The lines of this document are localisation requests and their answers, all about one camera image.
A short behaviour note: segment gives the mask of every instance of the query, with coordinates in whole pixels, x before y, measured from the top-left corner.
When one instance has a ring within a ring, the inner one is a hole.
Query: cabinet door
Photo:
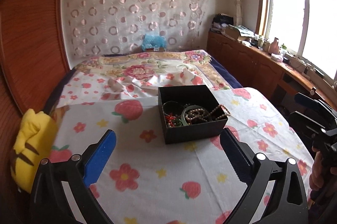
[[[214,35],[209,35],[207,40],[207,52],[217,61],[221,59],[221,49],[223,43]]]
[[[281,75],[282,69],[276,63],[261,57],[256,67],[252,87],[270,100]]]
[[[249,48],[240,46],[238,48],[237,57],[235,60],[235,72],[233,76],[238,80],[243,87],[251,87],[254,77],[254,68],[256,64],[255,53]]]
[[[219,63],[227,69],[227,71],[235,77],[236,62],[238,57],[238,49],[234,46],[233,42],[226,40],[222,46],[221,57]]]

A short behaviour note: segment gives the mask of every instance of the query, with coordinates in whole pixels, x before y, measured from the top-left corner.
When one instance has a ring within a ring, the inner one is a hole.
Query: yellow plush toy
[[[33,109],[29,109],[22,117],[10,156],[11,175],[28,193],[31,193],[41,159],[49,156],[56,133],[55,121],[43,112],[35,114]]]

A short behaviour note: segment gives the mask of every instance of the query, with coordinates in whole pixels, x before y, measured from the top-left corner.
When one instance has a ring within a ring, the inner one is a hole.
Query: cardboard box
[[[163,104],[175,101],[181,105],[198,105],[211,112],[219,105],[206,85],[188,85],[158,88],[158,106],[166,144],[181,143],[218,136],[224,128],[228,117],[222,120],[193,124],[188,126],[168,127],[163,111]],[[222,108],[217,109],[212,117],[215,119],[224,114]]]
[[[245,41],[248,39],[248,37],[243,37],[241,36],[241,33],[238,29],[236,28],[232,28],[230,26],[227,26],[225,28],[225,33],[228,35],[228,36],[231,36],[234,40],[236,41]]]

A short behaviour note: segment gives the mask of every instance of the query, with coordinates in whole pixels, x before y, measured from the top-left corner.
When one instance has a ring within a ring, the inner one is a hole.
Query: white sheet with strawberry print
[[[213,91],[232,113],[226,124],[252,150],[271,160],[296,159],[309,194],[313,160],[287,121],[257,90]],[[52,162],[82,154],[107,129],[117,146],[94,196],[115,224],[222,224],[246,189],[222,150],[219,137],[165,145],[158,98],[82,103],[62,107]],[[268,185],[252,222],[269,200]]]

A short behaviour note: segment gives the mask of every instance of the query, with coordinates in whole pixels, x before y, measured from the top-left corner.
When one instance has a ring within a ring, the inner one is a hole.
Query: wooden desk
[[[221,34],[209,32],[207,51],[221,63],[244,87],[259,90],[267,99],[271,99],[277,85],[287,93],[295,95],[298,91],[284,81],[284,75],[290,76],[306,91],[315,84],[285,63],[278,63],[270,55],[256,47],[247,47]],[[322,99],[337,111],[337,106],[317,88],[315,99]]]

